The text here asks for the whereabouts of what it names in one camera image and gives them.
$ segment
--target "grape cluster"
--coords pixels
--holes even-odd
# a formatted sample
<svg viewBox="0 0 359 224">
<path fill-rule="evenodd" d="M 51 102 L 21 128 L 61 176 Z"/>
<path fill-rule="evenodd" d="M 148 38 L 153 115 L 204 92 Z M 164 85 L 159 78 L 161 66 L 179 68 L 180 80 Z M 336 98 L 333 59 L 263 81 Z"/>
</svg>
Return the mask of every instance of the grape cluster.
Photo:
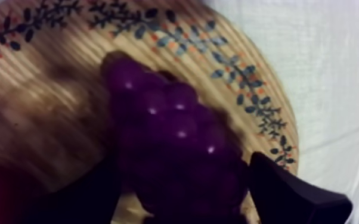
<svg viewBox="0 0 359 224">
<path fill-rule="evenodd" d="M 109 65 L 106 81 L 120 171 L 147 211 L 239 213 L 245 196 L 240 156 L 190 85 L 169 82 L 130 59 Z"/>
</svg>

